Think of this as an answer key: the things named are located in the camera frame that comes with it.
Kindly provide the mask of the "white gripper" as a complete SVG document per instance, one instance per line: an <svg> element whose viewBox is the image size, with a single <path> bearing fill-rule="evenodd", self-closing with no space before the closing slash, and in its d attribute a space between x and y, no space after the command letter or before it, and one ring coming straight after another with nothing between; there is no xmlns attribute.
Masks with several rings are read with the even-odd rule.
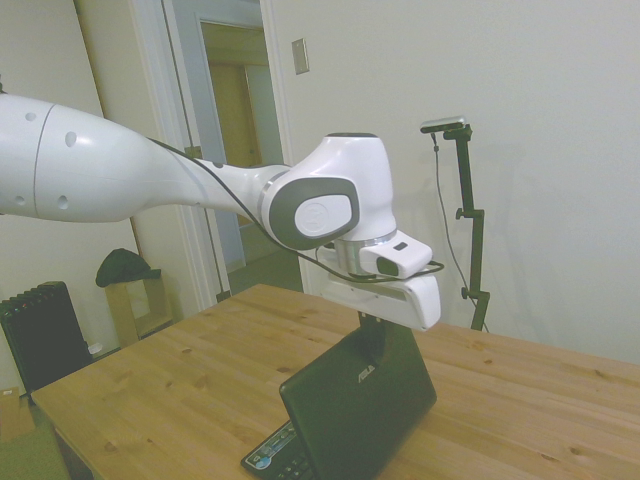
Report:
<svg viewBox="0 0 640 480"><path fill-rule="evenodd" d="M320 295L361 312L361 345L370 363L380 363L385 355L386 326L383 320L426 331L441 316L439 287L433 275L374 284L348 282L331 276Z"/></svg>

